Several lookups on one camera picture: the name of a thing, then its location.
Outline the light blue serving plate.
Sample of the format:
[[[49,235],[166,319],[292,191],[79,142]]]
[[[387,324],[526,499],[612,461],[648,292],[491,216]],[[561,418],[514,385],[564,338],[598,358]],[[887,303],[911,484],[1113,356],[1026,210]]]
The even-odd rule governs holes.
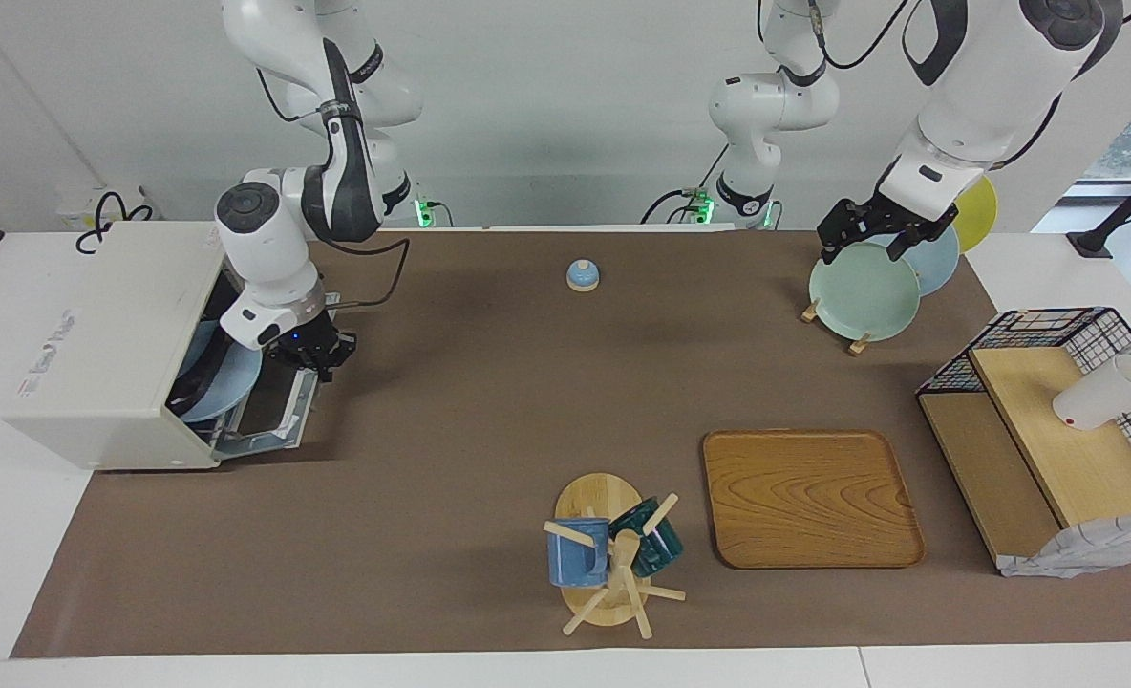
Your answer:
[[[221,339],[226,344],[224,361],[218,366],[215,375],[211,376],[206,392],[195,404],[182,404],[172,406],[176,418],[185,423],[202,422],[205,419],[221,418],[230,408],[238,406],[244,399],[248,392],[254,387],[259,378],[261,366],[264,366],[264,354],[260,350],[250,350],[238,344],[238,341],[230,339],[221,330],[216,321],[202,321],[196,327],[193,339],[187,349],[185,356],[182,358],[180,370],[176,375],[176,384],[172,386],[171,397],[176,396],[178,382],[181,382],[196,366],[202,361],[204,353],[210,349],[215,334],[221,334]]]

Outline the white toaster oven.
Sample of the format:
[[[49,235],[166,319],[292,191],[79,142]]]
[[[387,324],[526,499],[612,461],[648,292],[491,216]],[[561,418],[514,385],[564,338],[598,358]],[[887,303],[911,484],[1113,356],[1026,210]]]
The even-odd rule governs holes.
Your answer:
[[[313,371],[295,372],[273,430],[243,435],[248,397],[187,425],[165,401],[213,287],[224,247],[210,222],[124,222],[90,258],[3,422],[90,471],[202,470],[302,441]]]

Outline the brown table mat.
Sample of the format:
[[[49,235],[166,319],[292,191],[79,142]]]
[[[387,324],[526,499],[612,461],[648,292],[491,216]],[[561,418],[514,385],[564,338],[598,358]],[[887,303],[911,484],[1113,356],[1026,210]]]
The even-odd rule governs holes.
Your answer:
[[[1005,578],[914,397],[996,312],[972,266],[897,338],[846,355],[798,321],[815,238],[782,232],[421,232],[394,299],[340,317],[359,347],[295,450],[207,473],[90,479],[16,657],[526,652],[572,636],[541,524],[613,473],[674,492],[684,554],[653,648],[1131,640],[1131,565]],[[566,285],[575,260],[599,289]],[[927,544],[901,570],[733,570],[701,442],[870,428]]]

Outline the wooden mug tree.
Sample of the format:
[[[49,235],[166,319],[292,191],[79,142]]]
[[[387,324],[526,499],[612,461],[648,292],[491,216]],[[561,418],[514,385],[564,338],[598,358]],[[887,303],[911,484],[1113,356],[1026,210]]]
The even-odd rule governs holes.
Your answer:
[[[563,518],[604,518],[608,522],[618,515],[639,505],[645,498],[634,487],[622,478],[608,473],[590,473],[579,476],[563,488],[556,498],[552,518],[544,522],[544,534],[556,532],[575,541],[588,544],[588,539],[570,528],[551,524],[553,519]],[[661,500],[661,509],[651,515],[645,532],[649,534],[663,518],[667,518],[674,509],[677,497],[671,493]],[[566,607],[570,609],[571,618],[563,627],[566,635],[577,633],[582,624],[597,627],[615,627],[619,624],[634,621],[638,633],[645,640],[651,639],[653,630],[646,602],[649,597],[670,597],[683,601],[683,591],[657,587],[651,583],[651,576],[639,578],[632,573],[631,565],[638,553],[640,538],[634,531],[623,530],[618,536],[608,539],[608,582],[596,588],[558,588]]]

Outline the blue mug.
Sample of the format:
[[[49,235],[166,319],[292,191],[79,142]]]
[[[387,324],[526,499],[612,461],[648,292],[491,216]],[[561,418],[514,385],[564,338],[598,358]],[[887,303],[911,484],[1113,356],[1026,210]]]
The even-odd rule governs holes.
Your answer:
[[[547,534],[549,583],[558,588],[596,588],[608,582],[608,519],[563,518],[551,524],[578,532],[588,544]]]

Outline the dark green mug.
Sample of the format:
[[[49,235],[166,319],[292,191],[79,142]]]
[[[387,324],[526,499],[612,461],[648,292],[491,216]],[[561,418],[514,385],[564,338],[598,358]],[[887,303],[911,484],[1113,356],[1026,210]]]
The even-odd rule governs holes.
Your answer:
[[[661,500],[651,496],[608,523],[608,539],[614,539],[618,532],[623,530],[634,531],[640,538],[638,553],[634,554],[631,565],[632,573],[639,578],[648,578],[665,570],[684,551],[682,540],[667,518],[663,518],[649,534],[646,534],[646,524],[658,509]]]

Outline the wooden serving tray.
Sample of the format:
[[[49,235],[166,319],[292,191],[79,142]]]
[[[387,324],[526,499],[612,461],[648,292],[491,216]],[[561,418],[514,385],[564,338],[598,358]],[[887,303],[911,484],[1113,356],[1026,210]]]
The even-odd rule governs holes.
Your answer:
[[[701,450],[715,554],[733,570],[896,570],[927,557],[880,432],[719,430]]]

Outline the wooden plate rack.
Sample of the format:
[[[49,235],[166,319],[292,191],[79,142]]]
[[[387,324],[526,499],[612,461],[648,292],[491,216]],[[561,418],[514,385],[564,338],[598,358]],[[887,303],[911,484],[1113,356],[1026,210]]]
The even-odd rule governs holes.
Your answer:
[[[801,322],[815,322],[820,318],[819,306],[822,303],[820,299],[814,299],[810,302],[808,308],[798,313],[798,319]],[[858,339],[852,339],[845,352],[851,356],[860,356],[867,347],[867,339],[870,339],[870,333],[864,333]]]

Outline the pale green plate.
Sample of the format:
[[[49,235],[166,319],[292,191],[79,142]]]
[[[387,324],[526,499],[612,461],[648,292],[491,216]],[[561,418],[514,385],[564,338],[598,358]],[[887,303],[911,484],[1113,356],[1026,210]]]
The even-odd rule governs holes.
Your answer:
[[[871,243],[847,247],[832,263],[815,261],[808,289],[819,319],[845,339],[893,338],[920,310],[918,275]]]

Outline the light blue racked plate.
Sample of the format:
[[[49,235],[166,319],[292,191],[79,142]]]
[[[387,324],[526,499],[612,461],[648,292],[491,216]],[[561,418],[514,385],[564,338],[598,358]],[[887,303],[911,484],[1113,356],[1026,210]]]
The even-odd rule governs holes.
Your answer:
[[[890,284],[904,286],[909,270],[920,296],[929,296],[946,286],[959,263],[959,240],[955,226],[947,226],[933,241],[921,241],[907,249],[897,261],[884,263]]]

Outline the yellow plate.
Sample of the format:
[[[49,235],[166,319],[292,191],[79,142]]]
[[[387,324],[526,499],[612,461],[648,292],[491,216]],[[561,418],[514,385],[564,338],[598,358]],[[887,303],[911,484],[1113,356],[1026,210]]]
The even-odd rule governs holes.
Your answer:
[[[998,221],[998,192],[988,177],[964,190],[955,200],[957,215],[951,226],[957,232],[960,253],[967,253],[988,238]]]

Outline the wooden step shelf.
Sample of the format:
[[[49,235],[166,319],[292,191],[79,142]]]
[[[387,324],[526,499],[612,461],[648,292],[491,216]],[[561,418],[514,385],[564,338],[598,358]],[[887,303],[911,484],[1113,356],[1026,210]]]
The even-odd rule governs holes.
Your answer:
[[[1131,514],[1131,444],[1078,430],[1052,399],[1080,379],[1062,349],[981,349],[982,393],[918,398],[993,562],[1033,556],[1060,531]]]

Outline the white cup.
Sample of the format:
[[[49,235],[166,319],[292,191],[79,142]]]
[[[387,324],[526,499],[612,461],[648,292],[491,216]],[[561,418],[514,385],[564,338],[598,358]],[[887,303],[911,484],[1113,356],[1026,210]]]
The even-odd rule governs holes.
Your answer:
[[[1131,411],[1131,355],[1116,355],[1052,399],[1060,421],[1090,431]]]

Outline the grey patterned cloth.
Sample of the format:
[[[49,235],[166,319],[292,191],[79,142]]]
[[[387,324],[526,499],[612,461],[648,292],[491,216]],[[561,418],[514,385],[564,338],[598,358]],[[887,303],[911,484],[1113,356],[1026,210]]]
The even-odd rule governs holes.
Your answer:
[[[1131,565],[1131,514],[1063,528],[1037,554],[996,557],[1003,576],[1071,579],[1125,565]]]

